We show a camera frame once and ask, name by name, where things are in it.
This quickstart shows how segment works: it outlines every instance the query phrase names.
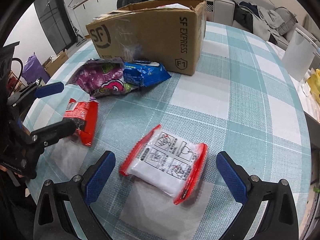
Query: blue snack bag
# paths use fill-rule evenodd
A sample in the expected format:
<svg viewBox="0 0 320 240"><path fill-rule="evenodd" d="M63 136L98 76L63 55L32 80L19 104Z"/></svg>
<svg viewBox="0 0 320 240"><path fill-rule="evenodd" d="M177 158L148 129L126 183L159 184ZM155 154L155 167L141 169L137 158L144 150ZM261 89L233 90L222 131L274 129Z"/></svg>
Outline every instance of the blue snack bag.
<svg viewBox="0 0 320 240"><path fill-rule="evenodd" d="M170 77L161 63L140 60L124 63L124 81L139 87L156 85Z"/></svg>

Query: red package edge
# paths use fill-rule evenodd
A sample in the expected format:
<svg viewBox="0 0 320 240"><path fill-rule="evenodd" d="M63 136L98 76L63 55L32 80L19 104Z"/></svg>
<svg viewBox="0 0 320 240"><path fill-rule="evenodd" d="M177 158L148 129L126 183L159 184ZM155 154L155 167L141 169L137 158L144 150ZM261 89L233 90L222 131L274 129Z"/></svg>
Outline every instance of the red package edge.
<svg viewBox="0 0 320 240"><path fill-rule="evenodd" d="M77 103L73 98L70 98L69 103ZM92 145L92 140L94 137L94 131L96 128L96 123L97 123L97 117L98 117L98 102L96 101L90 101L89 107L88 107L88 112L85 117L86 127L84 131L76 129L77 135L80 137L81 143L85 146L91 146Z"/></svg>
<svg viewBox="0 0 320 240"><path fill-rule="evenodd" d="M151 138L151 136L153 136L153 133L155 132L155 130L157 130L159 128L161 128L160 124L158 124L145 137L143 137L140 141L137 142L137 144L132 148L132 150L129 153L129 155L127 156L127 158L121 164L120 169L119 169L120 174L122 174L124 176L128 176L128 174L126 174L126 172L127 172L127 169L129 167L130 163L138 155L138 153L142 150L142 148L146 145L146 143Z"/></svg>
<svg viewBox="0 0 320 240"><path fill-rule="evenodd" d="M142 148L146 145L146 143L150 140L150 138L153 136L155 130L161 128L161 125L157 125L155 128L153 128L145 137L143 137L140 141L137 142L137 144L132 148L131 152L125 159L125 161L122 163L119 169L119 173L128 176L126 174L127 169L132 162L132 160L138 155L138 153L142 150ZM205 143L199 143L199 145L203 146L202 152L199 156L199 158L196 160L192 173L190 174L187 182L185 183L185 186L183 187L183 190L181 193L173 200L173 203L175 205L180 204L181 202L188 199L188 197L191 195L193 190L196 188L196 185L200 179L200 176L202 174L202 171L204 169L204 164L207 157L207 150L208 146Z"/></svg>

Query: glass door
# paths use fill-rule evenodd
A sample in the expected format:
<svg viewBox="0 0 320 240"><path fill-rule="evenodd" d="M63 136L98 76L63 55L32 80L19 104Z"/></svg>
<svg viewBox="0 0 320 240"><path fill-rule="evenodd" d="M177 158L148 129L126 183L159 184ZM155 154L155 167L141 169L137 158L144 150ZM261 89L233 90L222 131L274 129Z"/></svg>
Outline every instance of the glass door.
<svg viewBox="0 0 320 240"><path fill-rule="evenodd" d="M36 0L34 5L44 34L56 54L76 43L63 0Z"/></svg>

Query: white cabinet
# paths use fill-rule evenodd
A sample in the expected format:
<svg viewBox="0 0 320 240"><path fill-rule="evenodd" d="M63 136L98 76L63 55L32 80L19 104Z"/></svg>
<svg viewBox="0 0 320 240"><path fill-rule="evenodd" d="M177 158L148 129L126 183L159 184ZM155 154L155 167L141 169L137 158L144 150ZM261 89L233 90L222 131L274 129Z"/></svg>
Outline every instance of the white cabinet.
<svg viewBox="0 0 320 240"><path fill-rule="evenodd" d="M113 3L112 0L87 0L84 4L75 8L74 12L83 34L88 35L85 26L98 15L112 10L116 10L116 2Z"/></svg>

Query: yellow plastic bag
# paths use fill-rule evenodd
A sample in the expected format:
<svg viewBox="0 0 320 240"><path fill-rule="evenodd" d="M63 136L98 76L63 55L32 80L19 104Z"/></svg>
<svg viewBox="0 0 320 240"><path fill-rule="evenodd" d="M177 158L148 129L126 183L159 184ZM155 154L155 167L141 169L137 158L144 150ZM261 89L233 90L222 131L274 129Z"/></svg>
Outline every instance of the yellow plastic bag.
<svg viewBox="0 0 320 240"><path fill-rule="evenodd" d="M316 69L316 72L312 74L307 83L311 89L311 94L316 99L318 104L320 104L320 70Z"/></svg>

